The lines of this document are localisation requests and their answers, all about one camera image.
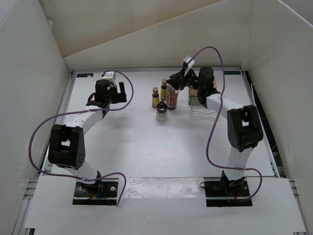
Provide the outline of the red label sauce bottle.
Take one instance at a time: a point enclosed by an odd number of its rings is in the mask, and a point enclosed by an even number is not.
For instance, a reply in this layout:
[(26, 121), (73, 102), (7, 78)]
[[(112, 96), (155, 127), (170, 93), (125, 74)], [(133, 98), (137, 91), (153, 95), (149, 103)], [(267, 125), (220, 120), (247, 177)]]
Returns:
[(166, 104), (169, 110), (173, 110), (177, 106), (178, 100), (178, 91), (175, 90), (171, 85), (168, 84), (167, 86), (167, 97), (166, 97)]

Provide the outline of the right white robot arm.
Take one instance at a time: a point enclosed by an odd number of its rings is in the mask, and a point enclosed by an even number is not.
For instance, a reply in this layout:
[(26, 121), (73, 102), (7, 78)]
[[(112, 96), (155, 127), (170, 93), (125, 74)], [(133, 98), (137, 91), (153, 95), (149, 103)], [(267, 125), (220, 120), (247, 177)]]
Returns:
[(227, 137), (231, 145), (226, 166), (216, 165), (222, 170), (220, 191), (230, 196), (244, 185), (244, 171), (253, 149), (263, 139), (263, 131), (254, 105), (237, 104), (223, 96), (214, 86), (214, 71), (202, 67), (198, 74), (183, 68), (169, 77), (167, 83), (175, 90), (185, 87), (197, 91), (197, 99), (203, 107), (217, 112), (216, 117), (227, 121)]

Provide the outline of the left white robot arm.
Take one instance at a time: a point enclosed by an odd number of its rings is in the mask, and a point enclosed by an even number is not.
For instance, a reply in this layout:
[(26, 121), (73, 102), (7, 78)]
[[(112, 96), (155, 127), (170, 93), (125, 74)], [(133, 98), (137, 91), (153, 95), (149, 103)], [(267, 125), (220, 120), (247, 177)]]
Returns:
[(88, 98), (86, 108), (101, 110), (85, 110), (66, 124), (55, 124), (51, 129), (48, 161), (78, 177), (78, 181), (86, 184), (85, 189), (92, 196), (99, 195), (103, 187), (96, 180), (100, 173), (85, 160), (84, 135), (106, 116), (111, 104), (127, 101), (123, 82), (119, 82), (119, 88), (120, 92), (112, 79), (97, 80), (95, 92)]

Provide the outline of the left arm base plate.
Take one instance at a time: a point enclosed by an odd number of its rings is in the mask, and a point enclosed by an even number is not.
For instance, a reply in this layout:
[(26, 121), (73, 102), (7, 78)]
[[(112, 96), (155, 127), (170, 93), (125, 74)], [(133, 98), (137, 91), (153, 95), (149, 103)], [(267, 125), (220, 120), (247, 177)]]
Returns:
[(101, 183), (93, 185), (76, 182), (72, 204), (115, 206), (118, 184), (117, 178), (103, 179)]

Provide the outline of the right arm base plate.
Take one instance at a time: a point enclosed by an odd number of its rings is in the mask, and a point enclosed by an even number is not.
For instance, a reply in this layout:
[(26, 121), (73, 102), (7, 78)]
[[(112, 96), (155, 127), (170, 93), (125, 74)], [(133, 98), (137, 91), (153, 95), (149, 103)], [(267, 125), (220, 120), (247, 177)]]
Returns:
[(225, 192), (219, 181), (203, 181), (199, 183), (201, 189), (205, 190), (207, 207), (252, 207), (247, 181), (241, 188), (231, 192)]

